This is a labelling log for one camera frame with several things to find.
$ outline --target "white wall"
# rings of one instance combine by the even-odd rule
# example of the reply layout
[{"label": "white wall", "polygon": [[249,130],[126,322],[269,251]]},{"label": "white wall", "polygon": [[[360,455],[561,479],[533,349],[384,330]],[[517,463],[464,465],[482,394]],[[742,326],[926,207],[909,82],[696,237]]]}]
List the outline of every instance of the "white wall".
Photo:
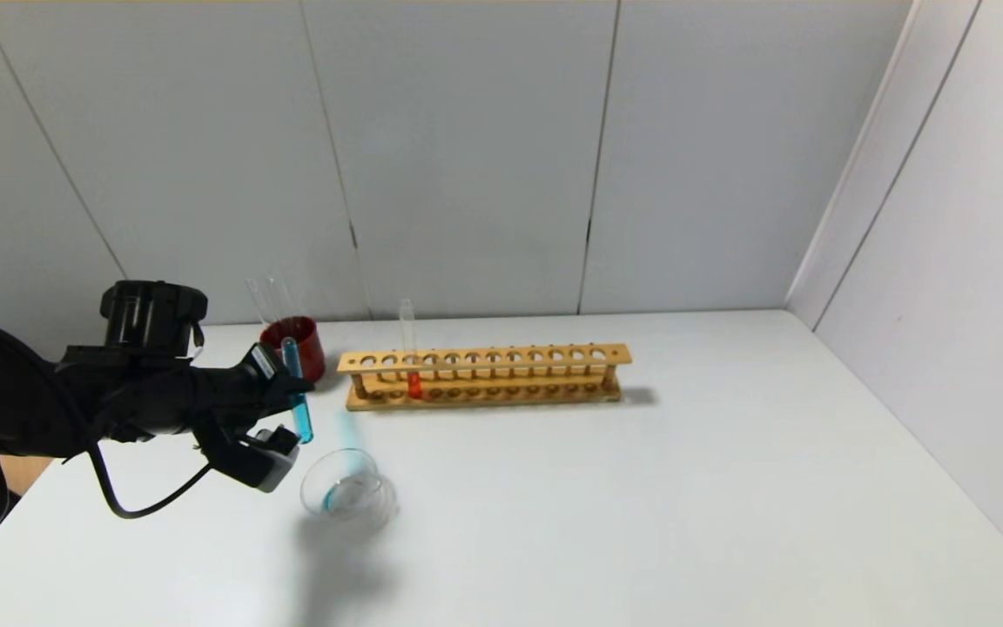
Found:
[{"label": "white wall", "polygon": [[0,327],[58,360],[102,339],[121,278],[0,55]]},{"label": "white wall", "polygon": [[1003,0],[984,0],[819,337],[1003,531]]},{"label": "white wall", "polygon": [[574,314],[610,0],[306,0],[370,305]]},{"label": "white wall", "polygon": [[320,318],[780,305],[907,8],[0,3],[0,322],[95,341],[119,267],[213,322],[282,269]]},{"label": "white wall", "polygon": [[888,198],[980,0],[915,0],[867,124],[795,276],[787,309],[815,328]]},{"label": "white wall", "polygon": [[241,322],[284,267],[315,316],[366,316],[297,3],[0,3],[0,39],[128,277]]},{"label": "white wall", "polygon": [[782,306],[908,6],[622,4],[583,313]]}]

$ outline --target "red cup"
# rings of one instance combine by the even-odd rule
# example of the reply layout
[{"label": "red cup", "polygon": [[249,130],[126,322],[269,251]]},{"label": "red cup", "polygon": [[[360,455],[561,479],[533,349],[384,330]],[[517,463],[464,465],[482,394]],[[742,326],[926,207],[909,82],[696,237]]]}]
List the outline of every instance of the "red cup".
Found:
[{"label": "red cup", "polygon": [[320,346],[320,335],[315,332],[315,320],[307,316],[282,318],[266,327],[260,339],[273,346],[280,356],[281,342],[286,337],[294,338],[296,348],[300,349],[300,369],[304,378],[312,382],[320,380],[327,366],[323,362],[323,346]]}]

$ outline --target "wooden test tube rack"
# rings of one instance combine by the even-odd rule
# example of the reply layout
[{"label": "wooden test tube rack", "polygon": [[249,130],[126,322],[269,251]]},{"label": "wooden test tube rack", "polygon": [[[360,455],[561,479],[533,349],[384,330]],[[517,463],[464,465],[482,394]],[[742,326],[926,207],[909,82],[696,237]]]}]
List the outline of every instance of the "wooden test tube rack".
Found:
[{"label": "wooden test tube rack", "polygon": [[[426,409],[621,400],[617,366],[632,364],[625,344],[489,346],[470,349],[343,353],[350,374],[346,408]],[[422,396],[407,395],[409,373]]]}]

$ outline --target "blue liquid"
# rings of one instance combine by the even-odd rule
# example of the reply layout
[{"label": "blue liquid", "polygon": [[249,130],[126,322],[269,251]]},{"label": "blue liquid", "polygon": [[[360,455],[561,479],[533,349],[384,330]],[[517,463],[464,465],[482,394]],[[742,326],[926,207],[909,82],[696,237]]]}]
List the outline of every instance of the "blue liquid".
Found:
[{"label": "blue liquid", "polygon": [[[281,342],[281,354],[284,356],[289,373],[294,377],[303,376],[300,366],[300,349],[296,346],[296,340],[286,337]],[[294,421],[296,423],[296,435],[300,436],[300,443],[307,444],[312,440],[312,418],[307,413],[307,396],[303,393],[294,394]]]}]

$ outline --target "white tabletop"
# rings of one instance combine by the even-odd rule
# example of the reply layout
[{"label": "white tabletop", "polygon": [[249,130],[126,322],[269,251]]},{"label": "white tabletop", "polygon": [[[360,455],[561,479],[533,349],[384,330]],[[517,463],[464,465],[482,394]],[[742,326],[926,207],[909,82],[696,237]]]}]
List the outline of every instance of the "white tabletop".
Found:
[{"label": "white tabletop", "polygon": [[[208,329],[199,364],[233,365],[257,333]],[[124,521],[87,459],[52,466],[0,529],[0,624],[1003,627],[1003,538],[790,314],[417,333],[421,348],[624,341],[636,362],[618,368],[621,404],[355,413],[401,504],[369,545],[321,545],[298,498],[339,445],[337,377],[310,395],[317,440],[272,495],[213,473]],[[395,322],[320,334],[329,354],[400,342]],[[103,449],[130,508],[203,463],[188,436]]]}]

